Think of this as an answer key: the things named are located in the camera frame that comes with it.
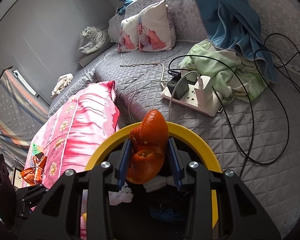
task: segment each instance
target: yellow rim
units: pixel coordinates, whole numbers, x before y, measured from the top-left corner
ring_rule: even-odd
[[[100,164],[116,146],[124,142],[126,138],[129,138],[130,131],[133,128],[138,127],[140,124],[141,122],[126,126],[107,138],[90,157],[85,170],[91,170],[95,165]],[[169,128],[169,135],[189,145],[197,153],[197,155],[199,155],[207,169],[215,172],[221,172],[221,168],[216,156],[204,140],[202,140],[191,130],[181,125],[172,122],[167,122],[167,125]],[[217,194],[215,190],[212,190],[211,198],[212,227],[214,227],[218,220]]]

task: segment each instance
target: white cloth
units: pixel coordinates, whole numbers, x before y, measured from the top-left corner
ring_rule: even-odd
[[[146,192],[152,192],[158,189],[161,189],[167,185],[174,186],[174,180],[172,176],[163,177],[155,176],[151,181],[144,183],[143,187],[146,189]]]
[[[73,79],[73,75],[71,73],[59,77],[56,86],[51,92],[51,98],[55,98],[57,95],[59,95],[61,91],[65,89],[67,85],[70,84],[72,79]]]

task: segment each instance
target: pink blanket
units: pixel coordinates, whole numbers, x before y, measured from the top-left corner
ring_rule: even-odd
[[[32,143],[43,147],[48,157],[42,176],[45,187],[50,188],[67,169],[84,171],[98,146],[119,129],[114,86],[114,81],[90,84],[71,96],[34,136]],[[25,169],[35,166],[32,156],[31,146]]]

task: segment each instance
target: black cable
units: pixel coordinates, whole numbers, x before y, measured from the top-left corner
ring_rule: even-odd
[[[260,50],[257,50],[257,51],[254,53],[254,62],[255,62],[255,65],[256,65],[255,56],[256,56],[256,53],[257,53],[258,51],[269,51],[269,52],[274,53],[274,54],[280,59],[280,61],[282,62],[282,66],[276,67],[279,71],[280,71],[280,68],[285,67],[285,66],[286,66],[286,65],[287,65],[287,64],[288,64],[288,63],[289,63],[289,62],[290,62],[297,54],[300,54],[300,51],[298,51],[298,52],[297,52],[297,53],[296,53],[296,54],[295,54],[295,55],[294,55],[294,56],[293,56],[286,64],[284,64],[283,61],[281,60],[281,58],[280,58],[275,52],[273,52],[273,51],[271,51],[271,50],[268,50],[268,49],[260,49]],[[170,61],[169,65],[168,65],[168,69],[169,69],[169,70],[168,70],[168,73],[171,74],[172,71],[175,71],[175,70],[194,71],[194,70],[190,70],[190,69],[171,69],[171,68],[170,68],[170,67],[171,67],[171,64],[172,64],[172,62],[173,62],[174,60],[176,60],[176,59],[178,59],[178,58],[181,58],[181,57],[187,57],[187,56],[190,56],[190,57],[204,57],[204,58],[209,58],[209,59],[212,59],[212,60],[215,60],[215,61],[218,61],[218,62],[222,63],[223,65],[225,65],[227,68],[229,68],[229,69],[234,73],[234,75],[237,77],[237,79],[239,80],[239,82],[240,82],[241,85],[243,86],[243,88],[244,88],[246,94],[248,95],[248,92],[247,92],[247,90],[245,89],[245,86],[243,85],[243,83],[241,82],[241,80],[239,79],[239,77],[237,76],[237,74],[236,74],[236,73],[235,73],[235,72],[234,72],[227,64],[225,64],[224,62],[222,62],[222,61],[220,61],[220,60],[218,60],[218,59],[212,58],[212,57],[201,56],[201,55],[182,55],[182,56],[175,57],[174,59],[172,59],[172,60]],[[263,80],[266,82],[265,78],[264,78],[263,75],[260,73],[260,71],[259,71],[259,69],[258,69],[257,66],[256,66],[256,69],[258,70],[258,72],[259,72],[260,76],[263,78]],[[300,87],[292,80],[292,78],[290,77],[290,75],[289,75],[287,69],[286,69],[286,71],[287,71],[288,76],[286,76],[282,71],[280,71],[280,73],[281,73],[282,75],[284,75],[287,79],[289,79],[289,80],[292,82],[292,84],[295,86],[295,88],[297,89],[297,91],[300,92]],[[223,106],[223,104],[222,104],[222,101],[221,101],[221,99],[219,98],[218,94],[216,93],[216,95],[217,95],[217,97],[218,97],[218,100],[219,100],[221,106],[223,107],[223,110],[225,111],[226,118],[227,118],[227,121],[228,121],[228,123],[229,123],[229,127],[230,127],[231,134],[232,134],[232,136],[234,137],[234,141],[235,141],[237,147],[240,149],[240,151],[241,151],[241,152],[243,153],[243,155],[245,155],[245,157],[246,157],[245,162],[244,162],[244,165],[243,165],[243,167],[242,167],[242,169],[241,169],[241,172],[240,172],[239,177],[242,176],[242,172],[243,172],[243,169],[244,169],[244,167],[245,167],[245,165],[246,165],[246,163],[247,163],[247,160],[250,160],[250,161],[252,161],[253,163],[258,164],[258,165],[261,165],[261,166],[271,165],[271,164],[275,163],[275,162],[282,156],[282,154],[284,153],[284,151],[285,151],[285,149],[286,149],[286,147],[287,147],[287,145],[288,145],[289,137],[290,137],[290,125],[289,125],[289,118],[288,118],[287,112],[286,112],[286,110],[285,110],[285,108],[284,108],[284,106],[283,106],[281,100],[280,100],[279,97],[277,96],[277,94],[272,90],[271,87],[269,87],[269,89],[270,89],[270,90],[272,91],[272,93],[276,96],[276,98],[278,99],[280,105],[282,106],[282,109],[283,109],[284,112],[285,112],[286,119],[287,119],[287,126],[288,126],[288,135],[287,135],[287,141],[286,141],[286,144],[285,144],[284,149],[282,150],[282,152],[281,152],[274,160],[272,160],[272,161],[270,161],[270,162],[268,162],[268,163],[261,163],[261,162],[255,161],[254,159],[252,159],[252,158],[249,156],[249,155],[250,155],[250,152],[251,152],[251,147],[252,147],[252,143],[251,143],[251,142],[250,142],[249,150],[248,150],[248,153],[247,153],[247,154],[246,154],[245,151],[241,148],[241,146],[239,145],[239,143],[238,143],[238,141],[237,141],[237,139],[236,139],[236,137],[235,137],[235,135],[234,135],[234,132],[233,132],[233,129],[232,129],[232,125],[231,125],[231,123],[230,123],[229,117],[227,116],[227,113],[226,113],[226,110],[225,110],[225,108],[224,108],[224,106]],[[251,100],[250,100],[250,98],[249,98],[249,95],[248,95],[248,99],[249,99],[249,103],[250,103],[251,114],[253,115],[252,103],[251,103]],[[251,141],[252,141],[252,142],[253,142],[253,136],[254,136],[254,131],[252,131],[252,138],[251,138]]]
[[[298,51],[295,55],[297,55],[297,54],[300,54],[300,51],[299,51],[299,49],[298,49],[298,47],[294,44],[294,42],[289,38],[289,37],[287,37],[286,35],[283,35],[283,34],[281,34],[281,33],[272,33],[272,34],[270,34],[270,35],[268,35],[268,37],[266,37],[266,39],[265,39],[265,41],[264,41],[264,45],[266,45],[266,41],[267,41],[267,39],[269,39],[271,36],[273,36],[273,35],[279,35],[279,36],[283,36],[283,37],[285,37],[286,39],[288,39],[292,44],[293,44],[293,46],[296,48],[296,50]],[[277,69],[278,68],[282,68],[282,67],[285,67],[294,57],[295,57],[295,55],[293,55],[292,56],[292,58],[286,63],[286,64],[284,64],[284,65],[282,65],[282,66],[280,66],[280,67],[276,67]]]
[[[233,131],[233,129],[232,129],[232,124],[231,124],[231,122],[230,122],[230,120],[229,120],[229,117],[228,117],[228,114],[227,114],[227,112],[226,112],[226,110],[225,110],[225,107],[224,107],[224,105],[222,104],[222,100],[220,99],[220,97],[219,97],[219,95],[217,94],[217,92],[216,92],[216,90],[214,89],[214,87],[212,87],[212,89],[213,89],[213,91],[215,92],[215,94],[217,95],[217,98],[218,98],[218,100],[219,100],[219,102],[220,102],[220,104],[221,104],[221,106],[222,106],[222,108],[223,108],[223,111],[225,112],[225,116],[226,116],[226,119],[227,119],[227,121],[228,121],[228,124],[229,124],[229,127],[230,127],[231,134],[232,134],[232,136],[233,136],[233,138],[234,138],[234,141],[235,141],[237,147],[240,149],[240,151],[243,153],[244,156],[249,157],[250,152],[251,152],[251,149],[252,149],[253,139],[254,139],[254,114],[253,114],[252,102],[251,102],[251,99],[250,99],[250,97],[249,97],[249,93],[248,93],[247,89],[245,88],[245,86],[243,85],[241,79],[240,79],[240,78],[238,77],[238,75],[234,72],[234,70],[233,70],[231,67],[229,67],[226,63],[224,63],[224,62],[222,62],[222,61],[220,61],[220,60],[218,60],[218,59],[216,59],[216,58],[208,57],[208,56],[202,56],[202,55],[182,55],[182,56],[175,57],[174,59],[172,59],[172,60],[170,61],[169,65],[168,65],[168,69],[169,69],[169,70],[168,70],[168,73],[171,74],[172,71],[175,71],[175,70],[195,71],[195,70],[190,70],[190,69],[171,69],[171,68],[170,68],[171,63],[172,63],[174,60],[176,60],[176,59],[178,59],[178,58],[181,58],[181,57],[187,57],[187,56],[191,56],[191,57],[203,57],[203,58],[213,59],[213,60],[215,60],[215,61],[217,61],[217,62],[219,62],[219,63],[225,65],[227,68],[229,68],[229,69],[232,71],[232,73],[233,73],[233,74],[237,77],[237,79],[239,80],[240,84],[242,85],[244,91],[245,91],[246,94],[247,94],[247,97],[248,97],[248,100],[249,100],[249,104],[250,104],[250,109],[251,109],[251,116],[252,116],[252,134],[251,134],[251,141],[250,141],[250,144],[249,144],[249,149],[248,149],[247,154],[246,154],[245,151],[242,149],[242,147],[240,146],[240,144],[239,144],[239,142],[238,142],[236,136],[234,135],[234,131]]]

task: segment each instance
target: wall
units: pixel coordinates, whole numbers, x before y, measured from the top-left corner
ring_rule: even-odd
[[[58,77],[80,69],[80,31],[107,26],[115,9],[109,0],[18,0],[0,21],[0,72],[13,65],[50,103]]]

